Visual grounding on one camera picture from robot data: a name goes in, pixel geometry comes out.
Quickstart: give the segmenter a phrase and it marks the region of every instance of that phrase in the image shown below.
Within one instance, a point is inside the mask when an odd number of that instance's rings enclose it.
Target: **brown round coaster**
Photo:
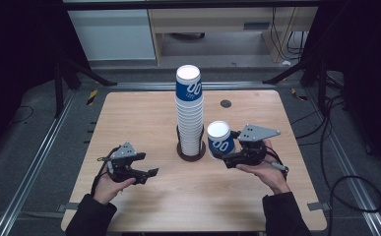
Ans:
[[[180,143],[177,144],[177,153],[181,157],[181,159],[185,161],[193,162],[196,160],[200,160],[203,157],[203,155],[205,155],[205,152],[206,152],[206,145],[205,145],[205,142],[203,141],[202,141],[202,149],[200,150],[200,153],[197,155],[183,154],[183,151],[181,150],[181,144]]]

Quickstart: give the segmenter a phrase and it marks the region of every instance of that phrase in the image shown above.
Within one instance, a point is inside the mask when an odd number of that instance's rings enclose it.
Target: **white number on cup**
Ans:
[[[194,94],[199,94],[200,90],[202,89],[202,84],[196,83],[192,84],[187,88],[188,92],[192,92]]]
[[[222,141],[213,142],[213,146],[219,149],[220,151],[225,151],[227,147],[229,146],[229,142],[222,142]]]

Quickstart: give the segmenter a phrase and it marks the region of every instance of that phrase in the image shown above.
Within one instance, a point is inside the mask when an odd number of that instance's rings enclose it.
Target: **wooden table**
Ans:
[[[325,229],[322,210],[307,207],[318,200],[279,94],[274,90],[204,90],[203,95],[205,144],[207,126],[216,120],[226,121],[233,131],[250,123],[282,132],[271,141],[290,169],[287,181],[303,218],[310,230]],[[107,96],[70,203],[78,203],[90,192],[101,167],[96,159],[128,141],[137,152],[147,154],[132,167],[144,171],[159,168],[159,173],[146,185],[131,186],[112,201],[118,211],[109,231],[264,231],[261,200],[272,192],[257,177],[227,169],[207,151],[195,162],[178,156],[174,98],[174,91],[113,92]],[[230,100],[231,107],[221,107],[223,99]],[[66,211],[63,230],[74,213]]]

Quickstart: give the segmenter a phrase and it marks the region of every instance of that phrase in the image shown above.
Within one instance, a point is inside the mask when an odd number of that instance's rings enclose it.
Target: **white wall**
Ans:
[[[99,1],[110,0],[64,0]],[[89,61],[156,60],[147,10],[70,11],[69,16]]]

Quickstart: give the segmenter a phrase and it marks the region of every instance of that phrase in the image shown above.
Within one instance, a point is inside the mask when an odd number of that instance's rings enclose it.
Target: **black sleeve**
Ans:
[[[267,236],[311,235],[292,192],[263,198]]]
[[[85,195],[68,224],[65,234],[67,236],[104,236],[116,210],[113,204],[105,206],[94,200],[91,195]]]

